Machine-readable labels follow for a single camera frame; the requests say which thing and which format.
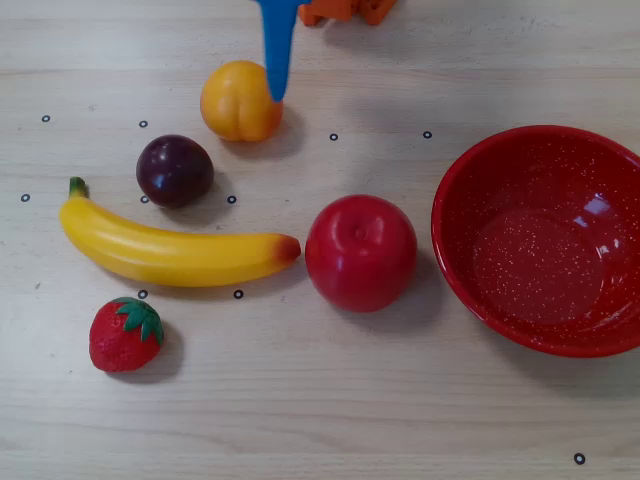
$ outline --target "orange robot part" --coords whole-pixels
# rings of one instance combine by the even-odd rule
[[[360,13],[369,25],[380,25],[396,0],[313,0],[302,5],[298,15],[307,27],[313,27],[323,18],[348,22]]]

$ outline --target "red bowl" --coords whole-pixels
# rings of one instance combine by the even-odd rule
[[[568,127],[500,133],[460,157],[433,204],[433,246],[462,302],[542,352],[640,345],[640,158]]]

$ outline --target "plum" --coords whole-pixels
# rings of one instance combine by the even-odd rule
[[[142,151],[136,177],[138,185],[153,203],[178,208],[211,188],[213,164],[205,149],[190,138],[164,135]]]

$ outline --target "banana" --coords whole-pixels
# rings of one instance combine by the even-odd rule
[[[146,227],[89,199],[73,177],[60,223],[75,247],[101,267],[141,282],[214,287],[266,277],[300,256],[300,243],[276,233],[200,235]]]

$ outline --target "strawberry leaves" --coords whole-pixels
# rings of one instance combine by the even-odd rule
[[[125,332],[135,330],[141,326],[141,341],[146,341],[149,338],[149,335],[153,333],[158,345],[162,345],[162,341],[164,340],[164,330],[162,328],[162,323],[160,322],[160,316],[149,306],[149,304],[131,297],[116,298],[115,300],[112,300],[111,303],[124,304],[116,311],[116,313],[127,315],[127,320],[124,323]]]

